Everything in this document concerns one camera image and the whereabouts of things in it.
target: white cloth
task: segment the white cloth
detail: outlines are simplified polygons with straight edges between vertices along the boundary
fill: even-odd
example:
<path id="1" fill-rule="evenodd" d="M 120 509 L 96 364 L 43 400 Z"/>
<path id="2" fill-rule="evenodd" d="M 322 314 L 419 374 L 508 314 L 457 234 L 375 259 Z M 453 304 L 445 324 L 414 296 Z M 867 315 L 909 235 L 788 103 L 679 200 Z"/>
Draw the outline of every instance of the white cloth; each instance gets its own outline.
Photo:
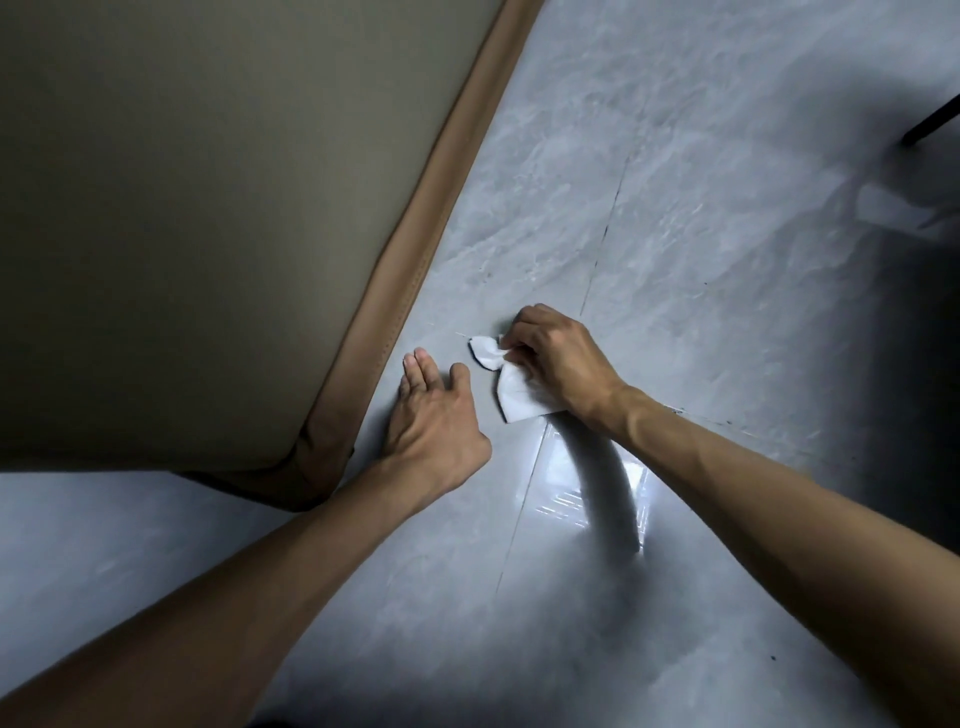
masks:
<path id="1" fill-rule="evenodd" d="M 508 423 L 564 410 L 523 367 L 503 358 L 509 350 L 500 349 L 496 339 L 490 336 L 474 336 L 469 343 L 473 358 L 480 366 L 492 372 L 500 370 L 496 381 L 496 398 L 500 402 L 503 419 Z"/>

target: human arm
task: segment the human arm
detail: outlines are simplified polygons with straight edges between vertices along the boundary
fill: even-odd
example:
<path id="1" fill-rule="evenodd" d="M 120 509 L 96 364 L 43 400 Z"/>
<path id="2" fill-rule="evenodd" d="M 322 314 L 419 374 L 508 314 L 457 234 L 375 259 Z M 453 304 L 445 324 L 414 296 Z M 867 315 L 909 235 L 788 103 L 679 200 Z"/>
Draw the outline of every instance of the human arm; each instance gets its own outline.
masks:
<path id="1" fill-rule="evenodd" d="M 404 521 L 490 459 L 469 370 L 447 390 L 424 351 L 384 454 L 322 505 L 199 576 L 0 701 L 5 728 L 239 728 L 328 600 Z"/>
<path id="2" fill-rule="evenodd" d="M 656 473 L 904 724 L 960 724 L 960 558 L 677 416 L 548 306 L 524 308 L 501 346 Z"/>

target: tile grout line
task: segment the tile grout line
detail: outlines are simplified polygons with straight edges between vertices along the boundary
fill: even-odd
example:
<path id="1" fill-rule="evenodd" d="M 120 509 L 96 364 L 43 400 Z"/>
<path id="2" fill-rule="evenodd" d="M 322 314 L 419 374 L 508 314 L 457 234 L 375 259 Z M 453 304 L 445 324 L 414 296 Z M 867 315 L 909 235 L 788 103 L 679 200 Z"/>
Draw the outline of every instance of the tile grout line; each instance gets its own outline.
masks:
<path id="1" fill-rule="evenodd" d="M 630 166 L 630 157 L 633 152 L 627 154 L 623 162 L 623 172 L 620 173 L 620 182 L 616 186 L 616 194 L 613 195 L 613 204 L 610 206 L 610 214 L 607 215 L 607 225 L 603 228 L 603 237 L 600 238 L 600 245 L 597 246 L 597 259 L 593 261 L 593 270 L 590 271 L 590 280 L 587 281 L 587 292 L 584 294 L 584 302 L 580 306 L 579 318 L 583 318 L 584 310 L 587 308 L 587 298 L 590 295 L 590 288 L 593 286 L 593 279 L 597 275 L 597 266 L 600 265 L 600 256 L 603 254 L 603 244 L 607 241 L 607 233 L 610 231 L 610 221 L 613 219 L 613 212 L 616 210 L 616 201 L 620 199 L 620 189 L 623 187 L 623 181 L 627 177 L 627 167 Z"/>
<path id="2" fill-rule="evenodd" d="M 516 522 L 514 523 L 514 533 L 510 537 L 510 545 L 507 546 L 507 555 L 503 557 L 503 566 L 500 568 L 500 578 L 496 580 L 496 589 L 493 590 L 493 600 L 496 601 L 496 596 L 500 593 L 500 584 L 503 582 L 503 574 L 507 570 L 507 562 L 510 561 L 510 552 L 514 550 L 514 539 L 516 538 L 516 532 L 520 528 L 520 519 L 523 517 L 523 509 L 527 504 L 527 497 L 530 495 L 530 485 L 534 481 L 534 474 L 537 472 L 537 465 L 540 463 L 540 456 L 543 454 L 543 441 L 546 440 L 546 431 L 550 426 L 549 421 L 543 427 L 543 433 L 540 435 L 540 444 L 537 445 L 537 457 L 534 458 L 534 467 L 530 471 L 530 477 L 527 478 L 527 487 L 523 491 L 523 502 L 520 503 L 520 510 L 516 514 Z"/>

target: chair leg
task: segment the chair leg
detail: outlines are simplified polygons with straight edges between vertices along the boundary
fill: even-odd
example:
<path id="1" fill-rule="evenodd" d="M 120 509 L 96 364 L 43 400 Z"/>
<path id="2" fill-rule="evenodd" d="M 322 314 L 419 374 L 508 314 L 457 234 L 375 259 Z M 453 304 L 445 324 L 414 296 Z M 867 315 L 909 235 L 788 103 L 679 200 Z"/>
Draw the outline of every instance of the chair leg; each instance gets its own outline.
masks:
<path id="1" fill-rule="evenodd" d="M 956 116 L 960 116 L 960 96 L 954 96 L 939 109 L 931 113 L 920 124 L 903 135 L 900 144 L 912 147 L 925 136 L 930 136 Z"/>

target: brown leather trim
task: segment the brown leather trim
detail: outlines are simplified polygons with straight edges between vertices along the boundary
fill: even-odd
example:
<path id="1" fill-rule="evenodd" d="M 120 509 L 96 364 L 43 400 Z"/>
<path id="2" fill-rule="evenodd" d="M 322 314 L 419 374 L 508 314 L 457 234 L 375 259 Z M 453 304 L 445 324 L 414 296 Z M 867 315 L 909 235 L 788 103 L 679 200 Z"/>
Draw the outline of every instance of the brown leather trim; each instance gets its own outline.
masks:
<path id="1" fill-rule="evenodd" d="M 288 510 L 336 489 L 387 358 L 406 322 L 460 190 L 543 0 L 505 0 L 427 159 L 413 197 L 373 268 L 291 454 L 251 473 L 186 473 Z"/>

